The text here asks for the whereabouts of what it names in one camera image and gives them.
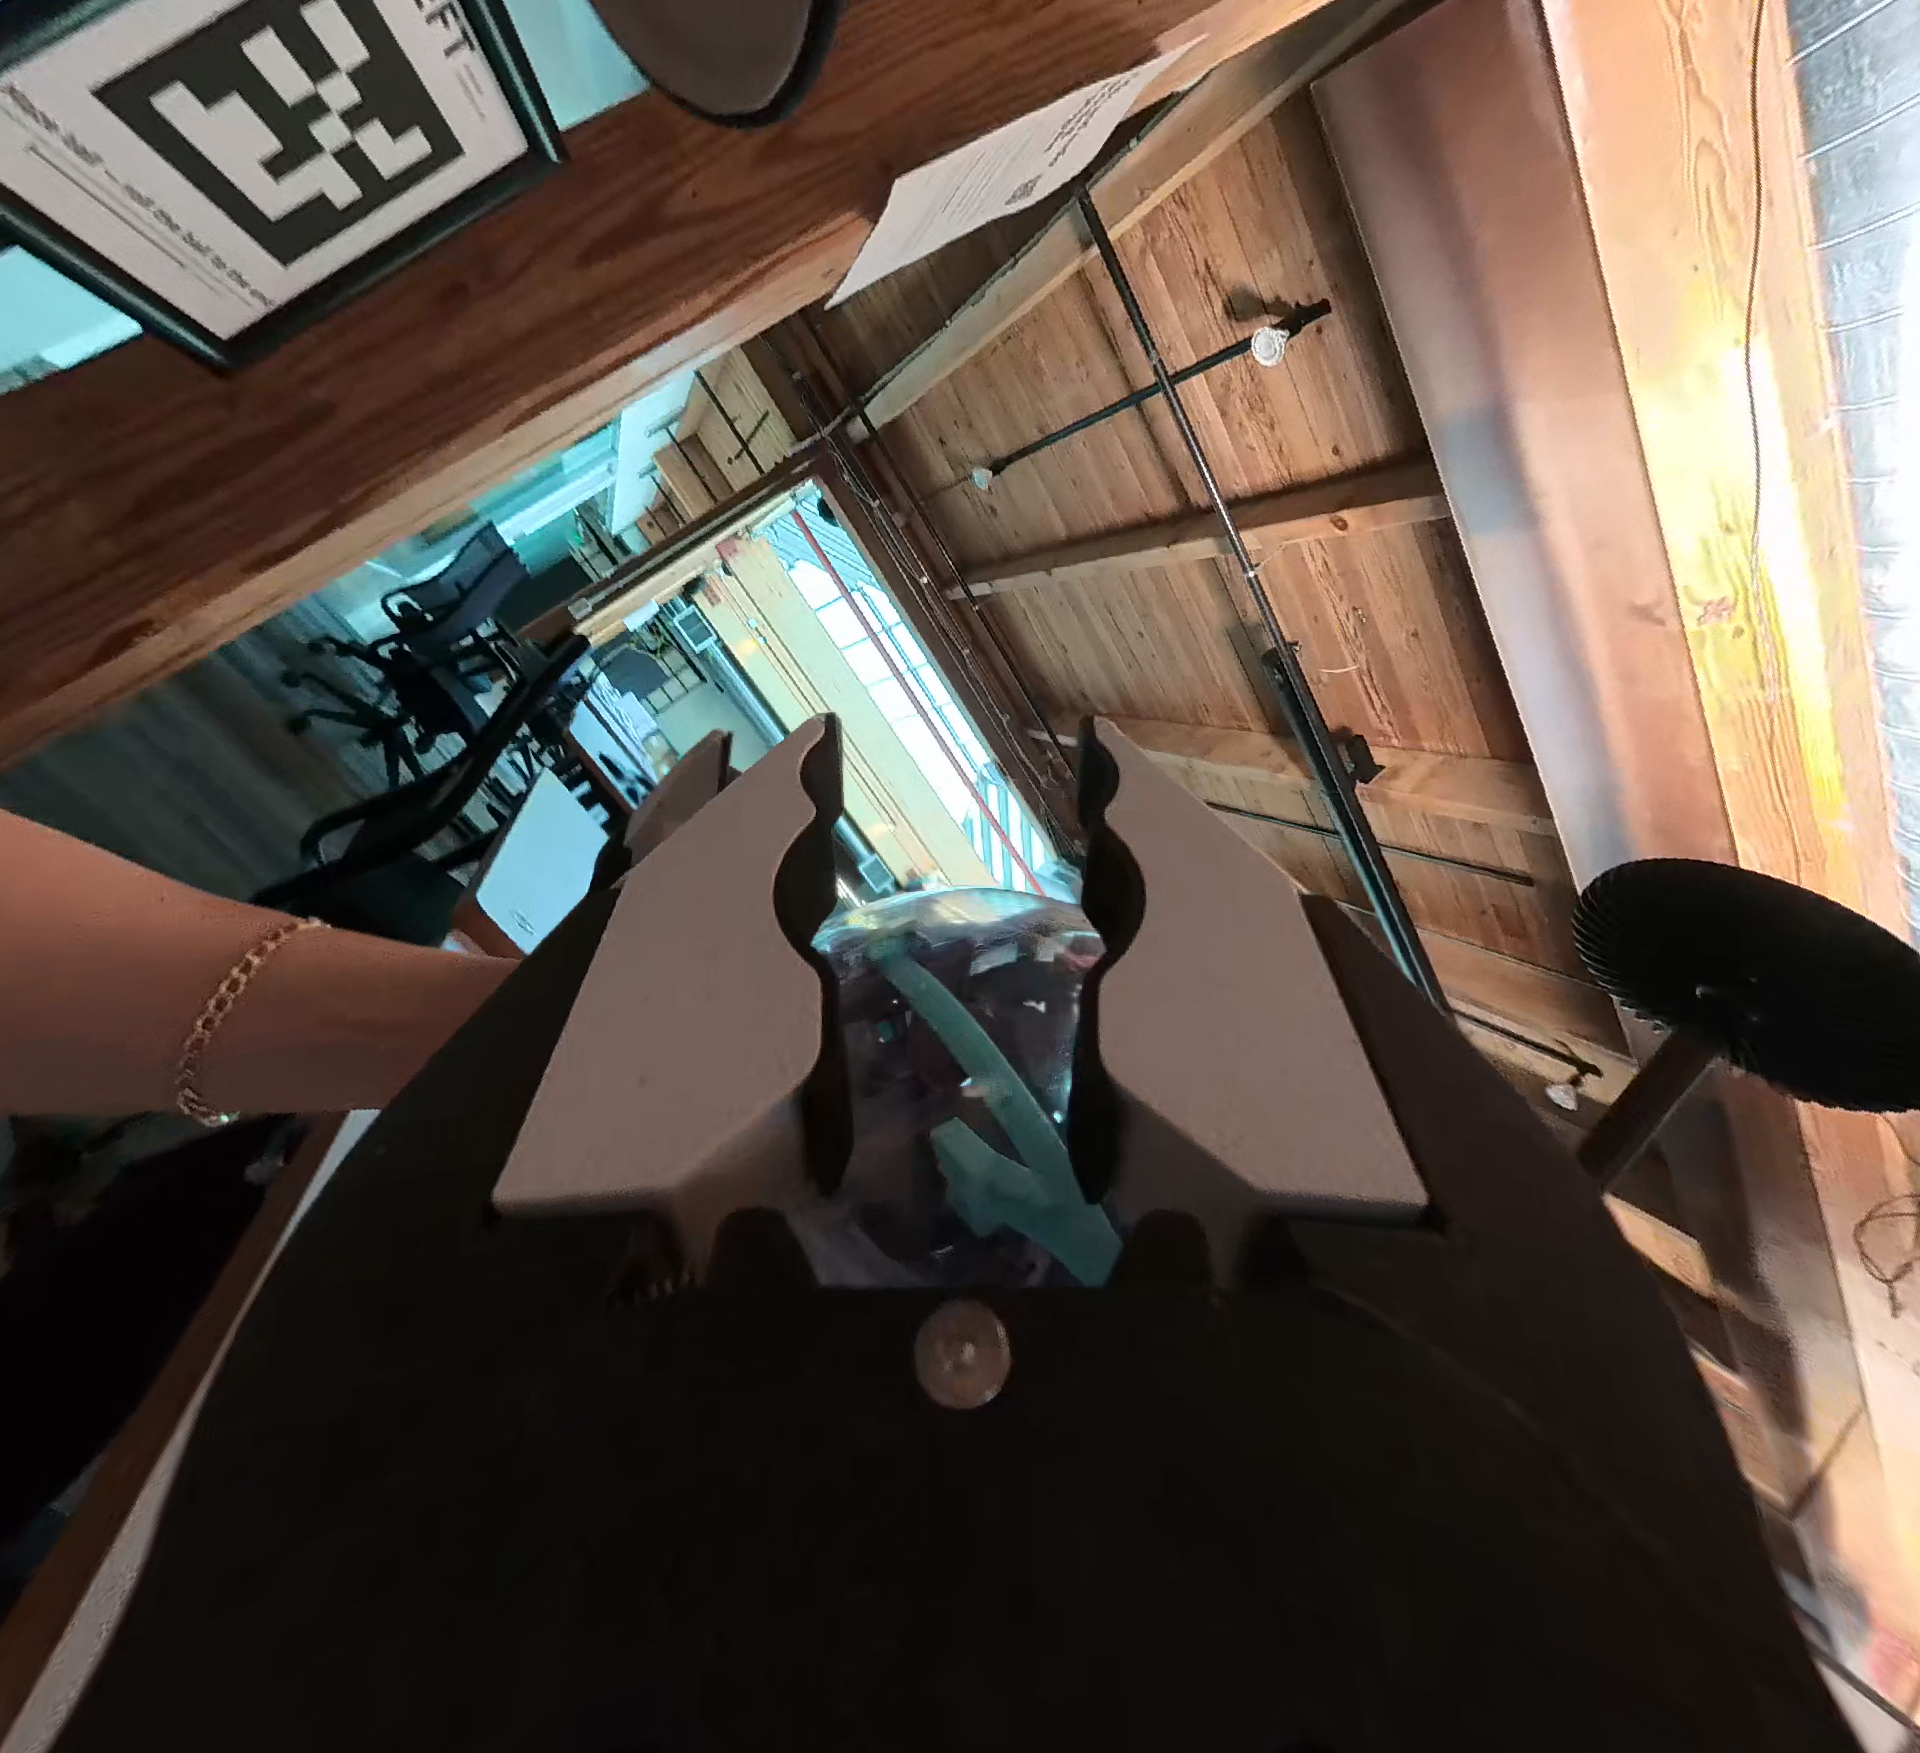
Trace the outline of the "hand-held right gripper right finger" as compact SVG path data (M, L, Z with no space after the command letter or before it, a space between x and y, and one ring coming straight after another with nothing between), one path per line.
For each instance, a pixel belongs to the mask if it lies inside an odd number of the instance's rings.
M1088 1188L1128 1226L1193 1223L1213 1264L1238 1264L1271 1219L1424 1219L1307 894L1116 723L1078 733L1103 946L1068 1113Z

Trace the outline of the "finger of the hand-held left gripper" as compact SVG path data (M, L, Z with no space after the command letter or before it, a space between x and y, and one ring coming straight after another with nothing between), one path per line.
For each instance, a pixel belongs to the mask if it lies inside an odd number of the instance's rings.
M638 805L622 831L622 849L634 870L658 852L678 830L729 789L733 770L733 733L711 731L660 780Z

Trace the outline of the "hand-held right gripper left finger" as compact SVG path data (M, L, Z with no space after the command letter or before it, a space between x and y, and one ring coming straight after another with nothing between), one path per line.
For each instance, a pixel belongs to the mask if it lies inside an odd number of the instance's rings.
M706 1276L731 1221L838 1186L847 1061L814 937L840 815L840 728L823 714L619 877L496 1212L640 1215Z

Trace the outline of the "clear maze ball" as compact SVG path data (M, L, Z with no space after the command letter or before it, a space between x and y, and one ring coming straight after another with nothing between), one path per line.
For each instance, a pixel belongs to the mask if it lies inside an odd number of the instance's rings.
M790 1219L821 1284L1103 1287L1121 1225L1068 1155L1085 911L950 887L845 907L814 949L851 1112L837 1190Z

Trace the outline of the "person's left forearm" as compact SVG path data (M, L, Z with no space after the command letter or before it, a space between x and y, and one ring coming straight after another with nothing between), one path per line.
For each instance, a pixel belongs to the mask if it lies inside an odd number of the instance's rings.
M517 972L229 902L2 817L2 1112L388 1108Z

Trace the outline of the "black round lamp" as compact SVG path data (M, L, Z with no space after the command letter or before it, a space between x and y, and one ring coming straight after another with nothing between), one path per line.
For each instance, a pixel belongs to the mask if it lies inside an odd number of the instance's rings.
M1916 1110L1917 955L1860 911L1733 863L1639 857L1579 892L1571 933L1615 1004L1664 1031L1575 1151L1597 1186L1716 1066L1814 1106Z

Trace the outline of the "black track light bar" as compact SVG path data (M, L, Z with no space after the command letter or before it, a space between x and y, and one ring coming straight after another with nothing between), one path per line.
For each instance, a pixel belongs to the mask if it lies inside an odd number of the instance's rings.
M1223 367L1250 360L1260 372L1272 372L1284 363L1292 342L1323 323L1330 314L1331 301L1327 298L1292 305L1274 321L1258 324L1235 344L1223 349L1213 349L1213 353L1190 362L1186 367L1171 370L1166 375L1166 384L1153 380L1147 386L1130 389L1128 393L1092 409L1090 413L1055 426L1010 450L996 454L991 460L974 464L965 475L958 476L953 487L984 493L993 489L995 482L1001 480L1009 470L1034 460L1043 452L1068 444L1070 440L1076 440L1110 422L1117 422L1124 416L1139 413L1152 401L1164 400L1169 388L1183 388L1190 382Z

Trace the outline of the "white paper notice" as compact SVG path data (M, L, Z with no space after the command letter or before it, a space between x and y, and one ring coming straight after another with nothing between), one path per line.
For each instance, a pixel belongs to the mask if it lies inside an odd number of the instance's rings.
M899 176L826 309L1076 180L1142 90L1204 42L1183 41Z

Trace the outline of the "framed marker sign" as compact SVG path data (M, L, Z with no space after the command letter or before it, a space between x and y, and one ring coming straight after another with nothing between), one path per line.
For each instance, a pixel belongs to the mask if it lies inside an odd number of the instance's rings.
M505 0L4 0L4 238L232 373L566 166Z

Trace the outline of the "black ceiling rail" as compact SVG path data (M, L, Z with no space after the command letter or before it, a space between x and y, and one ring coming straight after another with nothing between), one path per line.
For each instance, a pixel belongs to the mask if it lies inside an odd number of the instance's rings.
M1331 736L1331 728L1327 726L1320 705L1308 688L1308 679L1298 660L1298 649L1284 635L1272 600L1268 598L1260 579L1260 568L1253 556L1253 550L1240 528L1235 525L1228 501L1213 475L1213 466L1208 462L1207 450L1202 447L1196 426L1188 416L1188 406L1182 398L1182 392L1175 388L1160 344L1143 317L1139 298L1128 271L1117 257L1107 226L1092 201L1092 183L1072 182L1070 196L1072 208L1082 228L1092 235L1093 253L1098 254L1101 269L1116 291L1128 324L1139 344L1153 382L1153 389L1168 406L1180 440L1188 452L1188 462L1197 475L1197 480L1202 482L1207 498L1213 507L1213 515L1223 528L1228 561L1236 568L1257 610L1265 635L1260 666L1272 683L1289 728L1307 758L1308 778L1313 780L1323 805L1330 812L1334 834L1352 862L1353 874L1374 910L1394 963L1404 972L1404 977L1427 999L1430 1004L1434 1004L1444 1017L1452 1017L1452 1004L1436 969L1427 958L1426 943L1413 921L1412 911L1407 910L1407 904L1404 902L1394 871L1385 863L1380 837L1372 822L1362 812L1358 798L1358 780L1353 776L1350 758Z

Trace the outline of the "rectangular metal air duct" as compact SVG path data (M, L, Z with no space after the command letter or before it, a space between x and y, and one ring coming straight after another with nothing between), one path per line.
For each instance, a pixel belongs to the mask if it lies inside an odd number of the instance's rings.
M1543 0L1444 0L1313 102L1574 883L1736 862Z

